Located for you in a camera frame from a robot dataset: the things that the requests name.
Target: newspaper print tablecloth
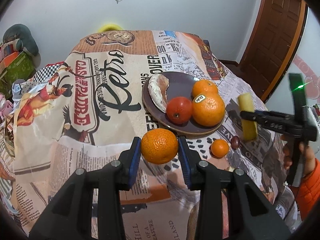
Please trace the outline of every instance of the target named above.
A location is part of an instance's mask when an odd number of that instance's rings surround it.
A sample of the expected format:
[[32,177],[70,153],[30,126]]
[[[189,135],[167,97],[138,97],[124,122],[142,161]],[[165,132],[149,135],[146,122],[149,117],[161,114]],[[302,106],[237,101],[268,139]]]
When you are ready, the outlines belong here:
[[[278,134],[259,129],[257,140],[230,149],[218,160],[210,144],[242,137],[237,96],[249,92],[255,107],[265,105],[243,80],[236,77],[192,34],[169,31],[111,31],[85,37],[74,48],[45,87],[23,95],[14,117],[15,157],[1,164],[6,177],[7,209],[26,233],[61,185],[76,168],[103,167],[161,125],[141,101],[141,88],[156,73],[179,71],[213,80],[226,105],[219,129],[188,145],[220,169],[243,169],[273,203],[284,190],[285,171]],[[92,236],[97,237],[93,199]],[[179,160],[165,165],[140,161],[137,182],[121,192],[127,239],[192,239],[199,192],[183,182]],[[223,198],[224,237],[228,236],[227,202]]]

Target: plush toy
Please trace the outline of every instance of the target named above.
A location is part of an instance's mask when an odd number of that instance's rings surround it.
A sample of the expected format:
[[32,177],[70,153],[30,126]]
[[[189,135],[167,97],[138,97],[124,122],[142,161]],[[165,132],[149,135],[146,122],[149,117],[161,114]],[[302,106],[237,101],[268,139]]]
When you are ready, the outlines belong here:
[[3,43],[12,44],[14,51],[23,50],[35,57],[39,53],[38,46],[31,35],[29,28],[23,24],[12,25],[3,35]]
[[13,104],[5,100],[4,94],[0,93],[0,117],[3,120],[13,110]]

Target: person's hand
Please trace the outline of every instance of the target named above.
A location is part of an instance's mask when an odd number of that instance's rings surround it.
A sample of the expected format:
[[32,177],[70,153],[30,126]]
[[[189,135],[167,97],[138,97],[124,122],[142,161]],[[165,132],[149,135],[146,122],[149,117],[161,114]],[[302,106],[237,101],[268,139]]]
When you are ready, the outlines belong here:
[[[299,145],[299,150],[301,152],[301,154],[304,153],[304,143],[301,142]],[[290,157],[290,150],[288,147],[288,144],[286,144],[283,147],[283,152],[284,152],[284,168],[286,170],[290,169],[290,166],[292,165],[292,159]],[[303,175],[306,176],[308,174],[310,174],[311,172],[313,172],[313,170],[316,167],[316,156],[315,153],[313,152],[313,149],[310,146],[307,146],[306,151],[304,153],[304,156],[306,158],[306,163],[304,166],[304,172]]]

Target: baseboard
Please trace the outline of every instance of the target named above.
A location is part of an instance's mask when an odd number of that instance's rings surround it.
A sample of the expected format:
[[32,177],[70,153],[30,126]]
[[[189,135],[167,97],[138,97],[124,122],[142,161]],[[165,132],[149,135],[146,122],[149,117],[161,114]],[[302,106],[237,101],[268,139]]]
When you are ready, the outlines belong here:
[[236,61],[232,61],[232,60],[224,60],[224,59],[219,59],[219,61],[222,63],[222,64],[228,64],[228,65],[234,65],[236,67],[239,66],[239,63],[236,62]]

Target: pink plush toy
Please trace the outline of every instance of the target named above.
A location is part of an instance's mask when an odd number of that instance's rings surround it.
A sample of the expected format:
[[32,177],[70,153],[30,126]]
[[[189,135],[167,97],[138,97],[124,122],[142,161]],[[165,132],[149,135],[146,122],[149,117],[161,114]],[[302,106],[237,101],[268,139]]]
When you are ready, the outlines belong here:
[[3,120],[13,110],[13,104],[5,100],[4,94],[0,93],[0,117]]

